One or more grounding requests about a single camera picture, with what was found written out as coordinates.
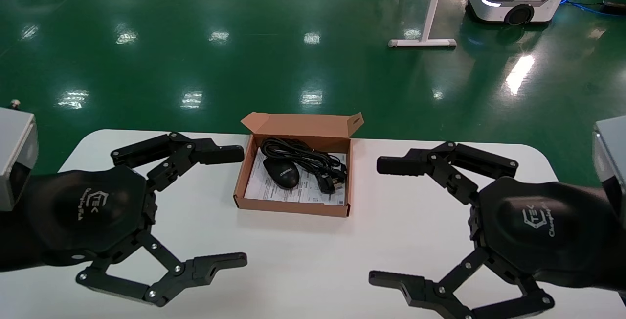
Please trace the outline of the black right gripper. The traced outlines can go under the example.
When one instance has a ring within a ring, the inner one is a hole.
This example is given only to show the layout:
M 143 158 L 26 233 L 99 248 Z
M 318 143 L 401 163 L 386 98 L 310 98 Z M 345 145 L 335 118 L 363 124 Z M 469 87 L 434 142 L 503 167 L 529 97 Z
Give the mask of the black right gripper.
M 439 282 L 370 271 L 369 283 L 398 289 L 409 306 L 444 319 L 523 319 L 546 312 L 555 302 L 536 281 L 617 286 L 617 214 L 601 189 L 503 177 L 478 193 L 472 216 L 478 223 L 472 240 L 482 248 Z M 474 309 L 463 305 L 454 292 L 483 265 L 517 285 L 522 296 Z

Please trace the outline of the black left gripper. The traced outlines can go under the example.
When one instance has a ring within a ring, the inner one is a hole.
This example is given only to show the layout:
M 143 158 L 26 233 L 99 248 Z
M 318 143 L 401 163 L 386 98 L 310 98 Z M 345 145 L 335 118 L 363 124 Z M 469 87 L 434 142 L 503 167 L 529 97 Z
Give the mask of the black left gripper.
M 24 214 L 42 262 L 70 266 L 92 261 L 77 274 L 78 285 L 158 307 L 188 288 L 210 285 L 219 270 L 246 266 L 246 253 L 180 261 L 148 232 L 157 210 L 154 191 L 165 190 L 196 164 L 238 163 L 244 157 L 240 145 L 218 146 L 211 138 L 171 132 L 112 151 L 116 167 L 109 170 L 31 177 Z M 148 172 L 147 180 L 132 170 L 157 160 L 161 163 Z M 159 281 L 146 285 L 107 274 L 112 262 L 121 262 L 138 246 L 166 269 Z

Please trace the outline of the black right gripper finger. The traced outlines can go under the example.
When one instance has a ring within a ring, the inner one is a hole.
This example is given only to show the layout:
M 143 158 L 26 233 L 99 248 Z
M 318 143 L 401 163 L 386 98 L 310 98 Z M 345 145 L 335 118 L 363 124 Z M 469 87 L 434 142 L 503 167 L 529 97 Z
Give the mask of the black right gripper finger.
M 491 179 L 515 177 L 518 162 L 485 150 L 445 141 L 434 149 L 410 149 L 403 157 L 381 156 L 377 172 L 393 176 L 430 176 L 463 205 L 478 205 L 478 186 L 465 169 Z

